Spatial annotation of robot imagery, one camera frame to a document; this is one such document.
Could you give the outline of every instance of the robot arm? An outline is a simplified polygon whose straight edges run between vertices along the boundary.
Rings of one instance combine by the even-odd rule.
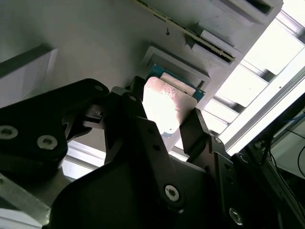
[[[188,161],[169,156],[143,86],[136,77],[130,91],[109,92],[86,79],[0,109],[0,196],[26,213],[29,198],[46,229],[305,227],[271,163],[256,165],[252,146],[230,157],[198,109],[180,126]],[[105,130],[105,165],[68,184],[58,171],[67,142],[92,128]]]

